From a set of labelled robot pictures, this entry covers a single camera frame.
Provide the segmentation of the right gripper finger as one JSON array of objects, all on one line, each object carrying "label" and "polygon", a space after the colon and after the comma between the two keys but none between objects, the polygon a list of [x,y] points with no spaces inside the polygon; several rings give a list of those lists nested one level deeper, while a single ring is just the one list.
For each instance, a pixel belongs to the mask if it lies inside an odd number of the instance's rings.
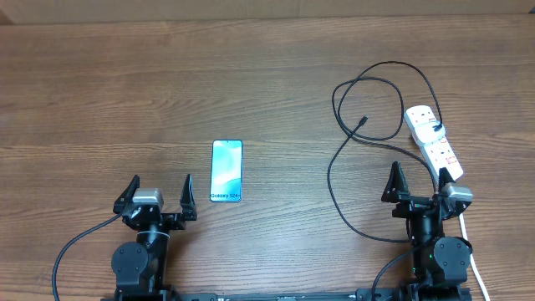
[{"label": "right gripper finger", "polygon": [[456,181],[452,178],[446,167],[439,170],[439,187],[437,193],[442,196],[449,196],[452,189],[456,187]]},{"label": "right gripper finger", "polygon": [[410,197],[410,190],[405,179],[405,174],[398,161],[392,163],[389,179],[381,197],[382,202],[398,203],[405,202]]}]

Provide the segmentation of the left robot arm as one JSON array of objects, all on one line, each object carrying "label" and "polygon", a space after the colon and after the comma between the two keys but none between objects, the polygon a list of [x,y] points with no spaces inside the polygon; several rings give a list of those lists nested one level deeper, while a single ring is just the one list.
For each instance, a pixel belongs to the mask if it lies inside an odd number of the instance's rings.
[{"label": "left robot arm", "polygon": [[111,267],[116,277],[115,300],[179,300],[176,289],[165,283],[170,232],[181,231],[197,219],[192,175],[187,175],[179,212],[163,212],[161,190],[140,187],[134,176],[114,203],[113,212],[136,231],[136,239],[115,250]]}]

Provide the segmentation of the Samsung Galaxy smartphone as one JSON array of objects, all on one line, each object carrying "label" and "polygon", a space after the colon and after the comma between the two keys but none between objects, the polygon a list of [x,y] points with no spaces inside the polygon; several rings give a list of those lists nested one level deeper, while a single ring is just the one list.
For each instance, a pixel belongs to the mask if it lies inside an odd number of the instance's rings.
[{"label": "Samsung Galaxy smartphone", "polygon": [[242,199],[241,140],[214,140],[211,157],[210,200],[239,202]]}]

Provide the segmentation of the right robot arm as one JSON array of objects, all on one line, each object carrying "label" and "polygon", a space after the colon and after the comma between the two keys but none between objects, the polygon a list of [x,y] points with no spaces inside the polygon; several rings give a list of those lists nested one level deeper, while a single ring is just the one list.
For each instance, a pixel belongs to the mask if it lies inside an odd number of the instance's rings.
[{"label": "right robot arm", "polygon": [[445,167],[439,171],[438,192],[430,197],[413,196],[400,163],[394,162],[381,201],[394,203],[392,216],[407,222],[411,249],[387,266],[412,257],[414,277],[398,288],[392,288],[389,293],[377,292],[379,280],[376,279],[371,298],[470,300],[470,291],[461,288],[461,285],[467,280],[466,270],[473,247],[463,237],[446,236],[443,222],[459,218],[472,200],[471,189],[457,184]]}]

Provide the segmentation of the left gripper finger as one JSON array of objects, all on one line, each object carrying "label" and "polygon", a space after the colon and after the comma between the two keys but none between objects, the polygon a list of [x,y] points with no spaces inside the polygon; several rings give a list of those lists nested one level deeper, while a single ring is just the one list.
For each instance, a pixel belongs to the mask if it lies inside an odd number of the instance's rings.
[{"label": "left gripper finger", "polygon": [[134,175],[130,184],[114,202],[113,213],[122,213],[125,207],[132,202],[135,191],[140,187],[140,177]]},{"label": "left gripper finger", "polygon": [[196,203],[193,196],[193,177],[188,174],[185,179],[185,183],[181,193],[181,215],[184,221],[196,221],[197,210]]}]

